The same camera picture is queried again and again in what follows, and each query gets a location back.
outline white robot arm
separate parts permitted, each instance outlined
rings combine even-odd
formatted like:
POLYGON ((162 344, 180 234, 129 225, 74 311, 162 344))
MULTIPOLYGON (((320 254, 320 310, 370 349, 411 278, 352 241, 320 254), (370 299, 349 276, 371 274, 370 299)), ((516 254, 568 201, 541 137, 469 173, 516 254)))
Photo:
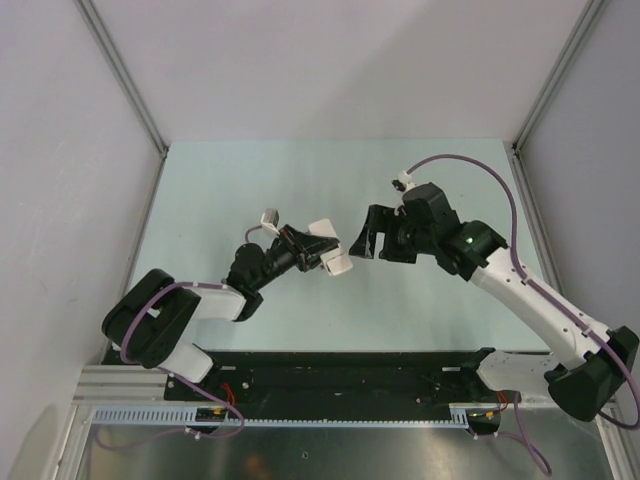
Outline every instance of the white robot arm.
POLYGON ((353 266, 328 219, 312 223, 307 232, 289 225, 278 230, 278 212, 269 209, 261 223, 275 237, 271 247, 263 251, 245 243, 238 248, 222 284, 176 282, 154 269, 131 289, 102 324, 125 363, 158 367, 198 383, 213 361, 181 340, 191 320, 247 320, 262 304, 259 291, 294 266, 302 272, 320 267, 329 276, 353 266))
POLYGON ((516 266, 517 255, 507 242, 480 221, 460 222, 436 185, 416 186, 403 174, 394 186, 404 192, 402 205, 369 206, 349 254, 374 258, 376 235, 384 233, 379 258, 415 263, 418 254, 432 255, 448 273, 493 295, 535 331, 552 354, 493 351, 479 364, 480 378, 496 391, 551 396, 573 417, 592 420, 625 380, 606 350, 631 370, 638 337, 626 327, 612 331, 584 315, 519 260, 516 266), (584 329, 570 319, 574 316, 584 329))

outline metal frame edge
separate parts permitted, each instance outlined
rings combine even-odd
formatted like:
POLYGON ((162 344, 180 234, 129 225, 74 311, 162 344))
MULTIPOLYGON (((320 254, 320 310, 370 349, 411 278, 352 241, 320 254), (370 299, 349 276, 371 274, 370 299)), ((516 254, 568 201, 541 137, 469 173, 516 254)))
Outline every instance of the metal frame edge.
MULTIPOLYGON (((155 203, 156 196, 158 194, 158 189, 160 187, 160 180, 162 179, 162 172, 164 171, 165 162, 166 162, 166 158, 165 157, 161 158, 160 161, 158 162, 155 172, 153 173, 153 185, 151 186, 151 191, 149 192, 147 201, 145 202, 142 218, 140 220, 140 223, 138 225, 138 229, 136 232, 133 249, 127 261, 125 274, 119 288, 120 296, 124 296, 124 294, 127 293, 127 291, 129 290, 129 286, 131 285, 131 278, 133 277, 133 271, 135 269, 136 263, 140 256, 142 241, 144 240, 144 236, 147 231, 147 226, 149 225, 149 219, 151 218, 151 211, 153 210, 153 205, 155 203)), ((111 342, 105 338, 103 346, 100 349, 99 357, 97 358, 98 362, 104 358, 109 348, 111 348, 111 342)))
POLYGON ((547 229, 544 225, 542 215, 540 214, 540 209, 538 208, 535 195, 533 194, 531 183, 529 182, 527 173, 524 170, 522 156, 508 144, 505 144, 505 149, 507 151, 509 166, 513 173, 516 188, 518 189, 518 193, 522 200, 524 216, 527 220, 527 224, 529 225, 529 229, 531 230, 533 246, 540 260, 542 276, 549 285, 562 293, 564 289, 562 287, 560 274, 556 267, 556 262, 553 258, 547 229))
POLYGON ((163 140, 156 122, 151 116, 146 103, 142 99, 140 90, 133 81, 133 78, 129 73, 129 69, 125 65, 120 52, 109 34, 107 26, 96 9, 96 6, 92 0, 74 0, 74 2, 78 7, 82 18, 87 24, 87 28, 91 31, 96 43, 100 47, 105 60, 116 77, 116 80, 122 87, 123 93, 129 100, 131 107, 141 121, 142 126, 149 135, 149 138, 156 147, 156 150, 158 150, 160 156, 164 158, 168 149, 167 144, 163 140))
POLYGON ((66 433, 56 450, 55 462, 46 477, 48 480, 76 480, 89 440, 93 412, 92 406, 72 405, 65 425, 66 433))
MULTIPOLYGON (((608 414, 620 418, 618 408, 608 408, 608 414)), ((604 446, 611 473, 614 480, 634 480, 640 478, 640 464, 633 448, 630 446, 628 433, 608 423, 601 417, 596 417, 596 424, 600 431, 600 438, 604 446)))
POLYGON ((605 7, 610 1, 611 0, 589 0, 587 5, 585 5, 556 63, 551 68, 551 72, 545 80, 542 90, 533 103, 533 107, 529 110, 520 131, 516 135, 514 146, 517 152, 522 149, 529 139, 531 132, 542 118, 547 106, 561 86, 567 72, 570 70, 577 54, 585 45, 589 34, 593 31, 593 28, 600 20, 605 7))

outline table surface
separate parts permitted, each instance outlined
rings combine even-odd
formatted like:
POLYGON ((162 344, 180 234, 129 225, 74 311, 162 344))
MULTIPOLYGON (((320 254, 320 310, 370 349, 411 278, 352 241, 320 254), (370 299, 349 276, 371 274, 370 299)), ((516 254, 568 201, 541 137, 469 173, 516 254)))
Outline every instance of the table surface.
MULTIPOLYGON (((524 410, 532 441, 562 480, 613 479, 597 427, 557 409, 524 410)), ((167 427, 100 428, 107 445, 126 445, 167 427)), ((92 427, 95 434, 97 427, 92 427)), ((501 431, 517 431, 510 410, 501 431)), ((473 479, 545 478, 510 439, 474 441, 463 430, 411 428, 260 428, 228 440, 181 433, 143 447, 108 452, 89 441, 78 480, 153 479, 473 479)))
MULTIPOLYGON (((438 153, 482 160, 517 196, 498 139, 297 142, 179 142, 171 145, 135 266, 133 282, 152 268, 176 280, 226 277, 244 231, 267 207, 281 224, 305 229, 328 217, 349 248, 371 203, 400 201, 391 180, 438 153)), ((479 219, 508 237, 506 197, 493 178, 459 161, 419 169, 447 194, 461 220, 479 219)), ((518 198, 519 212, 522 207, 518 198)), ((257 232, 257 243, 269 239, 257 232)), ((531 234, 520 223, 521 257, 540 273, 531 234)), ((353 259, 352 271, 291 271, 262 290, 247 322, 192 322, 185 338, 210 350, 442 351, 485 346, 545 350, 507 308, 474 285, 441 270, 430 257, 416 265, 353 259)))

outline gray wall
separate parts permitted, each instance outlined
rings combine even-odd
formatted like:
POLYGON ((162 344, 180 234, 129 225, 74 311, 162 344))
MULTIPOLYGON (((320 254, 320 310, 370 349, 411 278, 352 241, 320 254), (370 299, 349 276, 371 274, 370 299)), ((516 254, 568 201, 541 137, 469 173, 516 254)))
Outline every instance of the gray wall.
MULTIPOLYGON (((567 296, 638 333, 639 23, 640 2, 610 3, 523 150, 567 296)), ((635 421, 622 390, 626 418, 635 421)), ((640 446, 640 434, 632 436, 640 446)))
POLYGON ((35 480, 159 159, 72 1, 0 2, 0 72, 0 478, 35 480))
POLYGON ((95 3, 160 131, 224 141, 513 138, 587 0, 95 3))

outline purple cable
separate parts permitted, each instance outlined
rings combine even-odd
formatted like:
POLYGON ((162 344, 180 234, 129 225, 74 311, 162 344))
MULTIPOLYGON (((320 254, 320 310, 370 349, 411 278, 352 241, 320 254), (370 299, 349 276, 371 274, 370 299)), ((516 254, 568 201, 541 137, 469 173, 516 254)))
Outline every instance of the purple cable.
POLYGON ((527 281, 527 284, 531 285, 531 288, 533 288, 536 292, 538 292, 538 294, 541 297, 543 297, 545 300, 547 300, 551 305, 553 305, 564 316, 566 316, 569 320, 571 320, 574 324, 576 324, 578 326, 578 328, 580 328, 583 332, 586 332, 586 334, 589 336, 589 338, 591 338, 594 342, 596 342, 598 344, 598 346, 600 348, 602 348, 607 353, 607 355, 609 355, 609 357, 614 361, 616 366, 622 372, 622 375, 624 375, 625 380, 627 381, 627 383, 629 384, 629 388, 631 389, 631 394, 633 395, 633 399, 634 399, 634 401, 636 403, 636 411, 638 412, 638 417, 636 419, 636 422, 633 423, 633 424, 626 424, 626 423, 622 423, 619 420, 607 415, 606 413, 599 412, 598 415, 600 415, 602 418, 604 418, 608 422, 611 422, 613 425, 615 425, 615 426, 617 426, 619 428, 622 428, 622 429, 625 429, 625 430, 638 430, 638 429, 640 429, 640 388, 638 388, 638 384, 633 379, 633 376, 631 375, 631 372, 629 371, 627 366, 624 364, 622 359, 618 356, 618 354, 609 345, 607 345, 606 341, 604 341, 602 338, 600 338, 600 336, 598 336, 595 332, 593 332, 589 328, 589 325, 584 323, 580 319, 580 317, 578 317, 573 312, 571 312, 571 310, 569 310, 567 307, 565 307, 562 304, 562 302, 560 302, 558 299, 556 299, 544 287, 542 287, 539 283, 537 283, 534 280, 527 280, 527 272, 525 272, 525 270, 522 268, 522 264, 520 263, 520 258, 518 257, 518 245, 517 245, 517 243, 518 243, 517 242, 517 240, 518 240, 518 211, 517 211, 517 208, 516 208, 516 201, 515 201, 515 198, 513 197, 513 193, 511 192, 511 189, 509 188, 507 183, 504 181, 504 179, 498 174, 498 172, 496 172, 494 169, 492 169, 488 165, 482 163, 481 161, 476 160, 476 159, 471 158, 471 157, 466 157, 464 155, 455 155, 455 154, 440 154, 440 155, 434 155, 432 157, 425 158, 424 160, 419 161, 413 167, 411 167, 409 170, 407 170, 407 173, 411 174, 416 169, 418 169, 419 167, 421 167, 421 166, 423 166, 423 165, 425 165, 427 163, 433 162, 435 160, 445 159, 445 158, 453 159, 453 160, 461 160, 463 162, 467 162, 467 163, 471 163, 473 165, 476 165, 476 166, 482 168, 487 173, 489 173, 493 178, 495 178, 498 181, 500 186, 502 186, 502 189, 504 190, 504 193, 506 193, 507 198, 509 200, 509 206, 511 207, 511 251, 510 251, 510 254, 511 254, 511 263, 513 264, 513 268, 518 273, 518 276, 522 280, 527 281))
POLYGON ((184 428, 171 428, 169 430, 163 430, 162 432, 158 432, 155 435, 152 435, 148 438, 145 438, 143 440, 140 440, 138 442, 133 442, 133 443, 128 443, 126 445, 107 445, 105 444, 102 440, 100 440, 100 436, 98 435, 99 433, 99 429, 94 433, 93 435, 93 441, 96 442, 96 445, 98 445, 100 448, 102 448, 103 450, 108 450, 109 452, 121 452, 123 450, 129 450, 130 448, 136 448, 136 447, 141 447, 142 445, 145 445, 149 442, 153 442, 154 440, 157 440, 159 438, 162 437, 166 437, 167 435, 173 435, 174 433, 186 433, 186 430, 184 428))
POLYGON ((258 230, 262 230, 262 225, 256 225, 255 227, 251 227, 246 232, 244 232, 244 243, 250 243, 249 235, 253 232, 257 232, 258 230))
MULTIPOLYGON (((132 365, 135 364, 135 362, 133 362, 128 356, 127 356, 127 350, 129 349, 129 343, 131 342, 131 337, 133 336, 133 332, 135 332, 136 328, 138 328, 138 325, 140 324, 140 322, 142 321, 142 319, 144 318, 145 314, 151 309, 153 308, 153 306, 158 303, 158 301, 164 297, 166 294, 168 294, 169 292, 171 292, 172 290, 175 290, 176 288, 180 288, 180 287, 187 287, 187 288, 207 288, 207 289, 211 289, 211 290, 221 290, 223 288, 223 285, 217 284, 217 283, 199 283, 199 282, 175 282, 172 283, 171 285, 163 288, 162 290, 160 290, 158 293, 156 293, 151 300, 149 300, 144 307, 142 307, 142 309, 138 312, 138 314, 135 316, 135 318, 133 319, 133 321, 131 322, 131 325, 129 326, 129 328, 127 329, 127 332, 124 335, 124 338, 122 339, 122 344, 120 345, 120 360, 122 360, 123 363, 132 365)), ((160 368, 160 370, 168 373, 169 375, 173 375, 171 372, 164 370, 163 368, 160 368)), ((229 437, 233 437, 234 435, 237 435, 238 433, 240 433, 244 427, 245 427, 245 418, 244 416, 240 413, 240 411, 234 407, 233 405, 231 405, 228 402, 225 402, 224 400, 222 400, 221 398, 216 397, 215 395, 210 394, 209 392, 204 391, 203 389, 201 389, 200 387, 198 387, 197 385, 191 383, 189 380, 187 380, 186 378, 181 377, 180 375, 175 375, 175 378, 179 381, 181 381, 182 383, 184 383, 185 385, 187 385, 189 388, 191 388, 193 391, 199 393, 200 395, 202 395, 203 397, 212 400, 216 403, 220 403, 222 405, 224 405, 227 410, 233 412, 233 414, 238 417, 238 420, 240 420, 240 425, 238 426, 237 429, 233 430, 232 432, 229 433, 225 433, 222 435, 213 435, 213 434, 208 434, 208 433, 202 433, 202 432, 193 432, 193 431, 188 431, 189 433, 192 433, 193 435, 196 435, 198 438, 200 437, 204 437, 204 438, 229 438, 229 437)), ((146 440, 143 440, 141 442, 136 442, 133 444, 129 444, 129 445, 124 445, 122 447, 109 447, 108 449, 112 449, 112 450, 124 450, 127 448, 133 448, 133 447, 137 447, 139 445, 143 445, 145 443, 147 443, 148 441, 152 441, 155 440, 157 438, 163 437, 165 435, 170 435, 172 433, 177 433, 177 432, 184 432, 185 429, 183 428, 173 428, 170 430, 165 430, 163 432, 160 432, 146 440)), ((104 448, 106 447, 106 445, 104 445, 97 437, 97 433, 96 433, 96 443, 104 448)))
POLYGON ((198 287, 198 288, 208 288, 208 289, 211 289, 211 290, 221 290, 223 288, 223 285, 220 285, 220 284, 217 284, 217 283, 175 282, 175 283, 172 283, 171 285, 169 285, 168 287, 163 288, 158 293, 156 293, 151 298, 151 300, 149 300, 146 303, 146 305, 144 307, 142 307, 142 309, 138 312, 138 314, 133 319, 133 322, 131 322, 131 325, 129 326, 129 329, 127 330, 127 333, 124 334, 124 338, 122 339, 122 344, 120 345, 120 360, 122 360, 122 363, 127 363, 129 365, 135 364, 135 362, 131 361, 129 359, 129 357, 127 356, 127 351, 129 350, 129 342, 131 341, 131 337, 133 336, 133 332, 135 332, 136 328, 138 328, 138 325, 140 324, 140 322, 144 318, 145 314, 151 308, 153 308, 153 306, 156 303, 158 303, 158 301, 162 297, 164 297, 167 293, 169 293, 172 290, 175 290, 176 288, 180 288, 180 287, 188 287, 188 288, 198 287))
POLYGON ((513 401, 513 409, 516 414, 516 422, 518 423, 518 428, 520 428, 520 435, 511 432, 496 432, 496 434, 488 434, 488 435, 478 435, 473 431, 471 427, 469 427, 469 433, 471 433, 474 438, 479 440, 493 440, 494 438, 510 438, 511 440, 515 440, 516 442, 521 443, 528 451, 529 455, 535 462, 536 466, 540 469, 540 471, 544 474, 545 477, 550 477, 553 473, 551 470, 551 464, 544 457, 542 452, 536 448, 533 443, 531 443, 531 439, 529 438, 529 433, 524 426, 524 421, 522 419, 522 412, 520 411, 520 403, 521 397, 520 392, 516 393, 516 397, 513 401))

